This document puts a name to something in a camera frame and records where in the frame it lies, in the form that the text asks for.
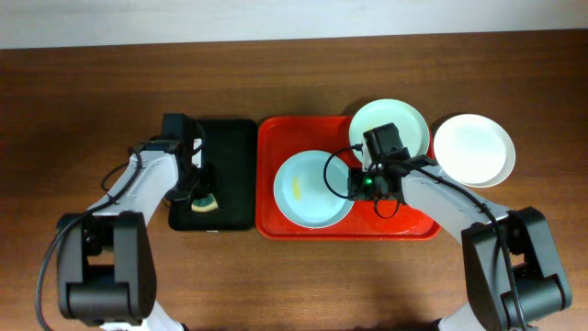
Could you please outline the green and yellow sponge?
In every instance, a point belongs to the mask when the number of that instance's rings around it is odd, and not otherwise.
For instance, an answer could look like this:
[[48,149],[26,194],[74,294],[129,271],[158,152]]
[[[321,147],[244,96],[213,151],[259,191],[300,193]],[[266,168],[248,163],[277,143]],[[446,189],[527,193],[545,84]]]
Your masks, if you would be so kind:
[[191,202],[191,210],[198,213],[206,213],[215,211],[219,208],[219,204],[212,193],[204,197],[196,198]]

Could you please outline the light blue plate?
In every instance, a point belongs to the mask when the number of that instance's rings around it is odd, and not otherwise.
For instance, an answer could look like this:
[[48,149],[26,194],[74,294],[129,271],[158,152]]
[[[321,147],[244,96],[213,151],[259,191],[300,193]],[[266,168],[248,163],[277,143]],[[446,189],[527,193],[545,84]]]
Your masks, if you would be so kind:
[[322,229],[341,222],[354,206],[345,198],[348,170],[345,162],[325,151],[292,155],[273,183],[279,211],[303,228]]

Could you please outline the white plate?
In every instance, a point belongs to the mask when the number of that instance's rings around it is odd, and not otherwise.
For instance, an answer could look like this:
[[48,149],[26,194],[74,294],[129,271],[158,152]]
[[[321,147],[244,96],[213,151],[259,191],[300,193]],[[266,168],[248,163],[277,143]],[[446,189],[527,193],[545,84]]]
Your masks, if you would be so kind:
[[474,188],[504,182],[516,161],[508,132],[494,120],[475,114],[445,120],[435,132],[434,153],[445,173]]

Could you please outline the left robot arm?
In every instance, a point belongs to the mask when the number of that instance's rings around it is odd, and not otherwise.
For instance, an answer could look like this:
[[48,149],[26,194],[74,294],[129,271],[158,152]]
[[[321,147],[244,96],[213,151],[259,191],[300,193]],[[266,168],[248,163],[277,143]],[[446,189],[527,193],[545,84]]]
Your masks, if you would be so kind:
[[197,184],[200,138],[159,139],[132,149],[105,196],[66,214],[57,234],[60,313],[104,330],[183,330],[156,300],[147,225],[167,195],[187,197]]

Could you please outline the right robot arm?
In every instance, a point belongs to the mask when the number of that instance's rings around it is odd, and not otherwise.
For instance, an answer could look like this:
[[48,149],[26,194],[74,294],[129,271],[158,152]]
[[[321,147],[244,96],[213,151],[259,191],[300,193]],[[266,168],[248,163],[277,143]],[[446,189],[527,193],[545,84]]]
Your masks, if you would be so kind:
[[431,330],[529,330],[571,306],[572,292],[545,215],[512,210],[466,188],[432,159],[385,159],[349,172],[353,200],[394,200],[461,244],[467,302]]

